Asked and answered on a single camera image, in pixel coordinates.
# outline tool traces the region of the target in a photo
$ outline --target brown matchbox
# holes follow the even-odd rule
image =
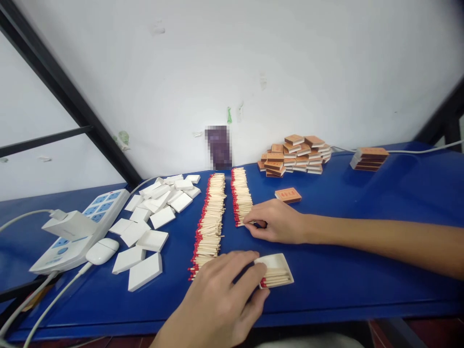
[[[295,188],[286,188],[283,190],[278,190],[275,192],[275,197],[287,204],[301,201],[301,196],[295,190]]]

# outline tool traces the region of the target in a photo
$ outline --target finger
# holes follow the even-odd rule
[[[253,207],[253,208],[251,208],[250,212],[243,219],[243,223],[249,223],[250,221],[253,221],[253,220],[255,220],[255,221],[257,221],[257,220],[267,221],[268,220],[268,213],[267,212],[268,212],[267,209],[262,209],[262,208],[255,209],[255,207]]]
[[[256,251],[245,251],[229,258],[227,264],[221,270],[221,277],[224,279],[224,282],[227,282],[227,284],[232,283],[245,266],[256,260],[259,256],[259,253]]]
[[[243,309],[240,319],[235,327],[235,344],[242,343],[248,336],[251,328],[261,316],[264,302],[270,293],[271,292],[269,289],[257,290],[253,294],[251,301],[245,305],[245,308]]]
[[[256,220],[256,223],[260,225],[262,228],[266,228],[267,222],[264,220]]]
[[[208,276],[213,276],[217,273],[220,273],[224,268],[224,265],[229,263],[230,260],[234,258],[234,256],[243,252],[244,251],[237,250],[231,251],[227,254],[221,254],[217,258],[205,263],[204,266],[200,269],[200,271],[203,270],[203,273],[206,273]]]
[[[247,269],[245,274],[232,288],[232,296],[236,301],[235,303],[241,303],[242,305],[247,303],[248,297],[250,297],[253,290],[261,282],[266,274],[266,270],[267,267],[264,263],[257,263]]]
[[[260,229],[252,224],[245,224],[245,227],[248,228],[251,235],[257,239],[264,239],[268,242],[275,242],[277,240],[275,232],[268,229]]]

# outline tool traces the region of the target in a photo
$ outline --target matchstick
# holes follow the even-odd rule
[[[253,201],[248,190],[248,183],[246,179],[247,176],[243,167],[232,169],[231,186],[233,213],[236,227],[243,226],[243,219],[253,207]]]
[[[224,174],[215,173],[210,175],[202,209],[202,217],[198,222],[198,228],[195,232],[196,241],[191,259],[193,266],[189,268],[190,277],[188,279],[190,281],[195,279],[202,266],[218,256],[220,242],[223,237],[221,235],[221,221],[225,211],[225,186]]]

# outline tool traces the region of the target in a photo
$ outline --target white cable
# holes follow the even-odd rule
[[[42,320],[45,318],[45,316],[47,315],[47,313],[50,311],[50,309],[52,309],[52,307],[55,305],[55,303],[59,300],[59,298],[66,292],[67,289],[69,289],[69,287],[77,280],[79,279],[79,277],[81,275],[83,275],[85,272],[87,272],[87,270],[92,266],[92,263],[91,262],[87,262],[80,270],[79,272],[77,272],[76,276],[68,283],[68,285],[66,285],[63,290],[60,291],[60,293],[55,297],[55,299],[52,301],[52,303],[47,307],[47,309],[42,313],[42,315],[40,316],[40,318],[36,321],[36,323],[34,324],[34,327],[32,328],[32,330],[30,331],[29,333],[29,336],[28,338],[26,339],[26,342],[24,343],[24,346],[23,348],[28,348],[29,347],[29,344],[32,340],[32,337],[34,336],[35,332],[37,331],[37,328],[39,327],[40,323],[42,322]]]
[[[428,152],[434,152],[434,151],[438,151],[438,150],[443,150],[444,148],[451,147],[451,146],[454,146],[454,145],[457,145],[457,144],[461,144],[461,143],[464,143],[464,140],[459,140],[459,141],[456,141],[456,142],[451,143],[451,144],[448,144],[448,145],[443,145],[443,146],[439,146],[439,147],[434,147],[434,148],[431,148],[431,149],[428,149],[428,150],[423,150],[423,151],[387,150],[387,152],[388,152],[388,153],[423,154],[423,153],[428,153]],[[343,151],[347,151],[347,152],[356,152],[356,150],[347,150],[347,149],[344,149],[344,148],[338,147],[338,146],[332,146],[332,147],[337,148],[337,149],[340,149],[340,150],[343,150]]]
[[[461,144],[461,143],[464,143],[464,140],[460,140],[460,141],[456,141],[454,143],[451,143],[451,144],[448,144],[448,145],[443,145],[443,146],[439,146],[439,147],[434,147],[434,148],[431,148],[431,149],[428,149],[428,150],[423,150],[423,151],[406,151],[406,150],[389,150],[388,152],[390,153],[412,153],[412,154],[421,154],[421,153],[428,153],[428,152],[434,152],[434,151],[438,151],[438,150],[442,150],[444,148],[447,148],[447,147],[451,147],[451,146],[454,146],[454,145],[457,145],[457,144]]]
[[[8,221],[6,224],[4,224],[2,227],[0,227],[0,233],[6,229],[8,226],[10,226],[11,224],[17,222],[18,220],[22,219],[22,218],[25,218],[25,217],[28,217],[29,215],[32,215],[32,214],[37,214],[37,213],[53,213],[54,210],[53,209],[41,209],[41,210],[34,210],[32,212],[28,212],[28,213],[25,213],[23,215],[20,215],[18,217],[15,217],[14,219]]]
[[[132,190],[132,192],[130,193],[129,197],[132,196],[140,187],[142,187],[143,185],[145,185],[148,181],[153,180],[153,179],[156,179],[156,178],[158,178],[158,177],[159,177],[159,176],[155,176],[155,177],[153,177],[153,178],[149,178],[149,179],[145,180],[143,183],[141,183],[139,186],[137,186],[136,188],[134,188],[134,189]]]
[[[5,322],[5,324],[2,326],[0,330],[0,339],[5,337],[11,324],[18,317],[21,311],[53,280],[53,278],[57,276],[58,273],[58,271],[53,271],[52,273],[50,273],[47,279],[36,289],[36,291],[34,291],[27,299],[25,299],[24,302],[16,309],[16,311],[14,311],[14,313],[11,314],[11,316],[8,318],[8,320]]]

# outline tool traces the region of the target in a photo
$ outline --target metal bar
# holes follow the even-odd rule
[[[11,0],[0,0],[0,30],[131,187],[142,178]]]
[[[80,127],[80,128],[76,128],[73,130],[67,130],[61,133],[47,135],[41,138],[27,140],[21,143],[3,146],[3,147],[0,147],[0,158],[9,156],[9,155],[12,155],[18,152],[30,150],[32,148],[39,147],[42,145],[54,143],[59,140],[71,138],[79,134],[87,133],[91,131],[92,129],[93,129],[92,126],[85,126],[85,127]]]
[[[443,126],[443,133],[445,136],[445,144],[451,144],[456,141],[461,140],[461,129],[459,125],[459,118],[455,117],[451,120],[449,120],[444,126]],[[453,150],[456,152],[462,152],[463,147],[462,144],[457,144],[451,147],[448,147],[448,150]]]
[[[40,276],[29,283],[0,292],[0,303],[17,297],[28,296],[31,292],[35,291],[45,281],[45,279],[46,277]]]
[[[464,113],[464,77],[453,92],[445,99],[435,111],[430,120],[414,138],[415,141],[435,145],[444,135],[445,125],[460,118]]]
[[[376,319],[376,322],[393,347],[427,348],[403,319]]]
[[[55,284],[61,278],[61,275],[62,274],[58,274],[55,278],[53,278],[52,281],[48,283],[48,286]],[[8,320],[10,315],[13,314],[14,311],[16,311],[16,309],[24,302],[24,300],[32,292],[34,292],[46,279],[46,276],[38,275],[33,281],[29,283],[0,292],[0,303],[14,299],[14,301],[12,301],[8,305],[8,307],[6,307],[5,310],[0,313],[0,327],[4,325],[4,323]],[[15,323],[17,323],[16,325],[22,322],[23,317],[24,316],[19,315],[19,317],[15,321]],[[10,327],[10,332],[11,330],[15,330],[16,325]]]

